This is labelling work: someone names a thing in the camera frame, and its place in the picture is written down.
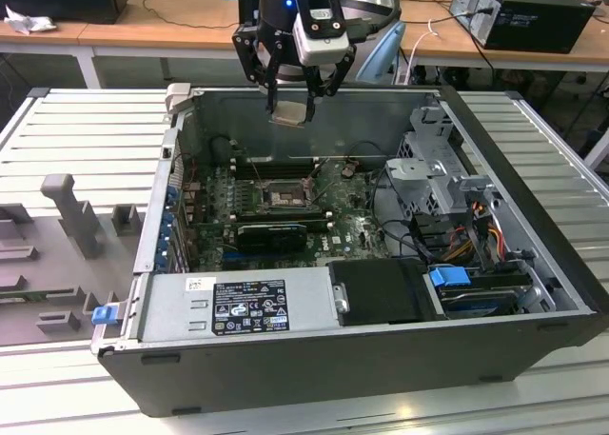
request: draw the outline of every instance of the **paper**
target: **paper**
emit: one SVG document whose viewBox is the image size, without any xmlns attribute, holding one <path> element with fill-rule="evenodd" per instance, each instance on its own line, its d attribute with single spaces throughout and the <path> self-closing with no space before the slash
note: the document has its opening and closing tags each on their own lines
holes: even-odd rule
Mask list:
<svg viewBox="0 0 609 435">
<path fill-rule="evenodd" d="M 29 35 L 30 32 L 57 29 L 57 26 L 46 16 L 29 17 L 11 10 L 9 6 L 6 6 L 6 9 L 7 17 L 4 18 L 4 22 L 16 32 Z"/>
</svg>

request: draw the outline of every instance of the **white cable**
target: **white cable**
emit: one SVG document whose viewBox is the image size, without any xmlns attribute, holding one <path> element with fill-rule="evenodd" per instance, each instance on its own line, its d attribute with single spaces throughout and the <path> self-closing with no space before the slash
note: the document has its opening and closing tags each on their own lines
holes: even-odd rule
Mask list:
<svg viewBox="0 0 609 435">
<path fill-rule="evenodd" d="M 404 80 L 404 84 L 408 85 L 408 83 L 410 83 L 410 74 L 412 73 L 412 60 L 415 58 L 415 52 L 417 50 L 417 46 L 420 44 L 420 42 L 422 41 L 423 38 L 425 38 L 427 35 L 435 35 L 436 37 L 439 37 L 440 35 L 434 31 L 431 27 L 431 23 L 433 22 L 432 19 L 430 19 L 429 21 L 427 21 L 427 28 L 429 29 L 428 32 L 424 33 L 423 35 L 421 35 L 419 37 L 419 40 L 417 40 L 417 42 L 415 43 L 415 46 L 412 47 L 412 51 L 410 52 L 410 60 L 408 61 L 408 72 L 406 73 L 406 79 Z"/>
<path fill-rule="evenodd" d="M 432 34 L 432 33 L 433 33 L 433 34 L 434 34 L 436 37 L 439 37 L 439 36 L 440 36 L 440 34 L 439 34 L 439 33 L 437 33 L 436 31 L 434 31 L 434 30 L 431 28 L 431 24 L 432 24 L 432 23 L 443 23 L 444 21 L 451 21 L 451 20 L 456 19 L 456 18 L 459 18 L 459 17 L 461 17 L 461 16 L 471 16 L 472 14 L 475 14 L 475 13 L 472 13 L 471 11 L 465 11 L 465 12 L 463 12 L 463 13 L 455 14 L 455 15 L 453 15 L 451 18 L 448 18 L 448 19 L 446 19 L 446 18 L 441 18 L 441 19 L 430 19 L 429 21 L 427 21 L 427 28 L 429 29 L 429 31 L 428 31 L 428 32 L 426 32 L 426 33 L 424 33 L 423 35 L 421 35 L 421 36 L 419 37 L 419 40 L 417 40 L 417 42 L 415 43 L 415 46 L 414 46 L 414 47 L 412 47 L 412 52 L 410 53 L 410 60 L 408 61 L 408 65 L 406 66 L 406 67 L 408 68 L 408 72 L 406 73 L 406 79 L 405 79 L 405 80 L 404 80 L 404 82 L 403 82 L 405 85 L 408 85 L 408 83 L 410 82 L 410 75 L 411 75 L 411 73 L 412 73 L 412 69 L 411 69 L 411 67 L 410 67 L 410 66 L 412 66 L 412 60 L 413 60 L 413 59 L 414 59 L 414 57 L 415 57 L 415 51 L 417 50 L 417 46 L 420 44 L 420 42 L 422 41 L 422 39 L 423 39 L 423 38 L 425 38 L 425 37 L 426 37 L 427 35 L 429 35 L 429 34 Z"/>
</svg>

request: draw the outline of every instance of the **warning label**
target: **warning label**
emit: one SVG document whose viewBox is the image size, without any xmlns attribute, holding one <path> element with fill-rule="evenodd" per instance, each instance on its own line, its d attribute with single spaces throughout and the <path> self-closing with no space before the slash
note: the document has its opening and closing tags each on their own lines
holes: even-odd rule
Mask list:
<svg viewBox="0 0 609 435">
<path fill-rule="evenodd" d="M 285 281 L 214 285 L 211 330 L 216 335 L 289 330 Z"/>
</svg>

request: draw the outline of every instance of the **white desk leg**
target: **white desk leg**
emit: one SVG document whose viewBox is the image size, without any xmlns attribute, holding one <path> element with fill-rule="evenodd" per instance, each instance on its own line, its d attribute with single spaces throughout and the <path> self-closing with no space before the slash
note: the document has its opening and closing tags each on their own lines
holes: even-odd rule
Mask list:
<svg viewBox="0 0 609 435">
<path fill-rule="evenodd" d="M 78 47 L 78 49 L 75 50 L 74 56 L 78 61 L 87 88 L 101 89 L 102 84 L 97 75 L 95 64 L 93 63 L 93 57 L 95 57 L 93 49 L 91 47 Z"/>
<path fill-rule="evenodd" d="M 609 129 L 600 137 L 598 143 L 590 150 L 583 163 L 594 170 L 602 160 L 609 154 Z"/>
</svg>

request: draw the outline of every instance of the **black plastic cover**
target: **black plastic cover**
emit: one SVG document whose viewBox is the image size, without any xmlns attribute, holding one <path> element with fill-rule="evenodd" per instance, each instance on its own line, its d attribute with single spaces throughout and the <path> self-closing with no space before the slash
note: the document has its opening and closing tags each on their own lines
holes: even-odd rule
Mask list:
<svg viewBox="0 0 609 435">
<path fill-rule="evenodd" d="M 342 326 L 437 319 L 419 261 L 367 259 L 334 261 L 328 266 L 332 285 L 346 290 L 349 311 L 341 316 Z"/>
</svg>

